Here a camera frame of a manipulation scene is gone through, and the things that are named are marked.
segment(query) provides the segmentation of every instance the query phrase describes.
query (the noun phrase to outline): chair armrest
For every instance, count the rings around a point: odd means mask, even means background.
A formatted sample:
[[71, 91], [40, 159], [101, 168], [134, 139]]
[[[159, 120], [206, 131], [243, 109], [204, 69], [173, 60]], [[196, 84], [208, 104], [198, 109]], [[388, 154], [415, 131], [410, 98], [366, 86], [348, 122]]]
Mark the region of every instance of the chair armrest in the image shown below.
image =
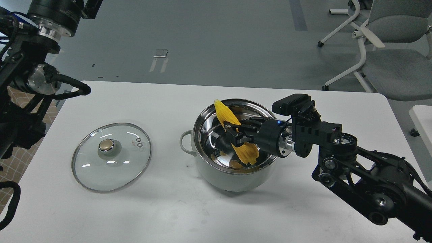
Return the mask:
[[363, 33], [363, 35], [372, 43], [374, 46], [378, 48], [384, 48], [385, 45], [382, 43], [382, 41], [368, 28], [361, 27], [360, 31]]

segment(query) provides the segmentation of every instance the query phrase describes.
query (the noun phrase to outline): white chair leg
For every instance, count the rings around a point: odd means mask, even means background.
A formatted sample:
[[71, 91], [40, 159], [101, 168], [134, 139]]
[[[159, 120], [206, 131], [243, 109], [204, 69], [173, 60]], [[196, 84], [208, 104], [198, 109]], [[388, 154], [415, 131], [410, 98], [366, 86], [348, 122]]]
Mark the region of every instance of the white chair leg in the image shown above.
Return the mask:
[[345, 77], [346, 75], [348, 75], [348, 74], [356, 71], [357, 69], [361, 68], [363, 66], [363, 64], [365, 64], [365, 62], [366, 62], [365, 38], [364, 37], [358, 38], [357, 42], [359, 43], [359, 48], [360, 48], [360, 61], [356, 65], [345, 70], [343, 73], [341, 73], [341, 74], [337, 75], [336, 77], [330, 79], [329, 81], [325, 82], [325, 86], [331, 85], [332, 83], [338, 81], [339, 79]]
[[374, 90], [368, 85], [368, 83], [363, 78], [363, 76], [359, 73], [359, 71], [355, 71], [354, 76], [357, 78], [357, 80], [360, 82], [360, 84], [363, 86], [363, 89], [365, 89], [366, 92], [368, 92], [368, 93], [374, 92]]
[[349, 17], [345, 22], [343, 22], [340, 26], [338, 26], [334, 31], [332, 31], [330, 34], [328, 34], [326, 37], [324, 37], [324, 39], [320, 40], [318, 45], [320, 43], [324, 44], [324, 42], [326, 42], [328, 39], [330, 39], [330, 37], [332, 37], [334, 34], [336, 34], [338, 31], [340, 31], [343, 27], [345, 27], [346, 25], [351, 23], [355, 18], [357, 18], [357, 16], [360, 14], [360, 3], [358, 0], [353, 0], [353, 3], [354, 3], [354, 6], [356, 7], [356, 11], [354, 12], [354, 14], [351, 17]]
[[348, 14], [348, 9], [329, 9], [330, 14]]
[[351, 22], [351, 23], [349, 23], [349, 25], [351, 25], [351, 26], [352, 26], [353, 28], [355, 28], [356, 30], [359, 30], [359, 31], [360, 31], [361, 26], [357, 25], [356, 23]]

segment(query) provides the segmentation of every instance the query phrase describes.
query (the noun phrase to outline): pot handle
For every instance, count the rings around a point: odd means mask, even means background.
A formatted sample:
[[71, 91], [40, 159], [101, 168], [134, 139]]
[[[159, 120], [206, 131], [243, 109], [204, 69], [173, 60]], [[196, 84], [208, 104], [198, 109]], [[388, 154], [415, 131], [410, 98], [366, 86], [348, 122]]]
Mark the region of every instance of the pot handle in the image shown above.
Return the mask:
[[186, 152], [186, 153], [188, 153], [188, 154], [190, 154], [190, 155], [192, 155], [192, 156], [196, 156], [197, 153], [196, 153], [195, 151], [190, 151], [190, 150], [187, 150], [187, 149], [185, 149], [185, 148], [183, 147], [183, 138], [184, 138], [186, 135], [191, 135], [191, 134], [192, 134], [192, 130], [188, 130], [188, 131], [184, 132], [184, 133], [180, 136], [180, 148], [181, 148], [181, 150], [183, 150], [184, 152]]

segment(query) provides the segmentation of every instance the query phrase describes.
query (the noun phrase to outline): white table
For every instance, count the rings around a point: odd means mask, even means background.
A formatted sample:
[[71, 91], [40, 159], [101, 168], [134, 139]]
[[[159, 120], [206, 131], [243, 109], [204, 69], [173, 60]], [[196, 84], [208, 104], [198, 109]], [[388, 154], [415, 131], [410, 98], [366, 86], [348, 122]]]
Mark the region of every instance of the white table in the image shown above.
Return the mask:
[[[432, 106], [413, 106], [409, 114], [432, 156]], [[428, 182], [428, 185], [432, 188], [432, 181]]]
[[[66, 101], [24, 174], [21, 201], [0, 232], [2, 243], [416, 242], [399, 220], [376, 226], [314, 181], [317, 147], [305, 159], [294, 154], [280, 159], [258, 188], [231, 193], [207, 183], [178, 145], [214, 99], [243, 98], [270, 108], [293, 93], [307, 93], [322, 119], [343, 124], [359, 146], [405, 156], [420, 173], [380, 94], [87, 83], [92, 93]], [[126, 188], [90, 192], [72, 175], [72, 155], [88, 133], [115, 122], [136, 124], [149, 134], [150, 164]]]

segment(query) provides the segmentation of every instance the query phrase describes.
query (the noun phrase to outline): gray floor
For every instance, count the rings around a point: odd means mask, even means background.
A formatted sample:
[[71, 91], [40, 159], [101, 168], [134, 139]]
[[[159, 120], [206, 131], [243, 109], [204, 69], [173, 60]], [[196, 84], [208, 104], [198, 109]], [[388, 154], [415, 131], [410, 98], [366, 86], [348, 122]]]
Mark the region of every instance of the gray floor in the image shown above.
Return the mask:
[[[11, 11], [27, 12], [30, 0], [3, 0]], [[76, 36], [63, 38], [62, 52], [47, 62], [79, 80], [320, 90], [325, 81], [355, 63], [359, 52], [346, 27], [317, 42], [346, 20], [329, 8], [347, 0], [104, 1], [95, 20], [82, 19]], [[425, 38], [388, 48], [428, 52]], [[156, 49], [168, 49], [151, 70]], [[330, 87], [363, 88], [353, 75]], [[421, 102], [390, 101], [427, 180], [432, 158], [413, 127], [408, 110]]]

